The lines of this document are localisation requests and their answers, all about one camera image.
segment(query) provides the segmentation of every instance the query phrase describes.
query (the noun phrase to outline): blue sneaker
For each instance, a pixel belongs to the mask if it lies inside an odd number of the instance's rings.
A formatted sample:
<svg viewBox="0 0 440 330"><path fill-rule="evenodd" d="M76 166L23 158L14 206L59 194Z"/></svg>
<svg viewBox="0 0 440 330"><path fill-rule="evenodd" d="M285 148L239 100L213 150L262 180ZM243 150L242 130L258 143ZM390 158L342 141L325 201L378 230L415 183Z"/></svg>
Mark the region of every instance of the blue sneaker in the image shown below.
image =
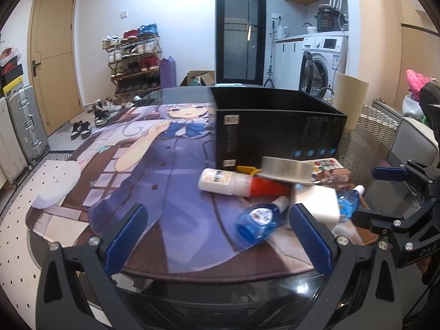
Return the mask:
<svg viewBox="0 0 440 330"><path fill-rule="evenodd" d="M150 35L159 36L158 26L156 24L149 24L148 26L142 25L139 27L139 37Z"/></svg>

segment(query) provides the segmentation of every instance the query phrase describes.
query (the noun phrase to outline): white chair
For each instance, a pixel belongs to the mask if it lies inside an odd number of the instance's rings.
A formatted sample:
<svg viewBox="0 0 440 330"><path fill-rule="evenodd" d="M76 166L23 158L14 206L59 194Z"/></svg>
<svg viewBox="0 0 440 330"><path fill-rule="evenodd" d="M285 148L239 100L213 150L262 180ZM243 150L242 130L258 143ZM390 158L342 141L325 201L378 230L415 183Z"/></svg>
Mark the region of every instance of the white chair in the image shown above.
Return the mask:
<svg viewBox="0 0 440 330"><path fill-rule="evenodd" d="M391 151L403 164L412 160L437 167L440 161L439 145L434 132L412 118L402 118Z"/></svg>

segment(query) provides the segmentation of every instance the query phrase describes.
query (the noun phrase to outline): wicker basket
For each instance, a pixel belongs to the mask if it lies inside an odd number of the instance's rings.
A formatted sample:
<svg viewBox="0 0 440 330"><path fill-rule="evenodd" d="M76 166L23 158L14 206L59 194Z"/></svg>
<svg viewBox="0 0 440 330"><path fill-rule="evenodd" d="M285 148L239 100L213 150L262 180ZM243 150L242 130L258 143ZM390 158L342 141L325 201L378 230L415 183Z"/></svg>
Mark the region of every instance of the wicker basket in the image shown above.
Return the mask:
<svg viewBox="0 0 440 330"><path fill-rule="evenodd" d="M333 99L326 99L333 104ZM388 148L392 147L398 123L381 111L364 104L359 115L359 123L382 141Z"/></svg>

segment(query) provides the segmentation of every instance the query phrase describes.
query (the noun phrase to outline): washing machine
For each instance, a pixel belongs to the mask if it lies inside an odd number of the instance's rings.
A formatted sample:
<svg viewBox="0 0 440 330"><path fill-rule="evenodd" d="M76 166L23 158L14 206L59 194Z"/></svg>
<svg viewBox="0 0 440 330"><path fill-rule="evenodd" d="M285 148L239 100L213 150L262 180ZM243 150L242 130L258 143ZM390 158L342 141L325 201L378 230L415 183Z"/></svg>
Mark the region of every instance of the washing machine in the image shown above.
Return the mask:
<svg viewBox="0 0 440 330"><path fill-rule="evenodd" d="M336 72L345 73L348 37L307 37L303 43L299 90L318 98L331 98Z"/></svg>

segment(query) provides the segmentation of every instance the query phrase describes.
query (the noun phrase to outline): metal screw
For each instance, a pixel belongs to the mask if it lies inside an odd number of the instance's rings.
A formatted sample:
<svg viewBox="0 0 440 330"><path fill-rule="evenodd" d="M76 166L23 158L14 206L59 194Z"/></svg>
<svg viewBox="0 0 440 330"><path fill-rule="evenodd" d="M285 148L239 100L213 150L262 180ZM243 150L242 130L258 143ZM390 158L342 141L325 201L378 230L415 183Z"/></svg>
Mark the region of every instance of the metal screw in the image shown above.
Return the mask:
<svg viewBox="0 0 440 330"><path fill-rule="evenodd" d="M100 243L99 237L90 237L89 238L89 245L90 246L97 246Z"/></svg>
<svg viewBox="0 0 440 330"><path fill-rule="evenodd" d="M341 245L341 246L346 246L348 244L348 238L344 237L344 236L340 236L337 238L337 242Z"/></svg>
<svg viewBox="0 0 440 330"><path fill-rule="evenodd" d="M388 243L385 241L380 241L379 248L382 249L383 251L386 251L388 249Z"/></svg>
<svg viewBox="0 0 440 330"><path fill-rule="evenodd" d="M51 251L56 251L59 248L59 243L58 242L53 242L49 245L49 249Z"/></svg>

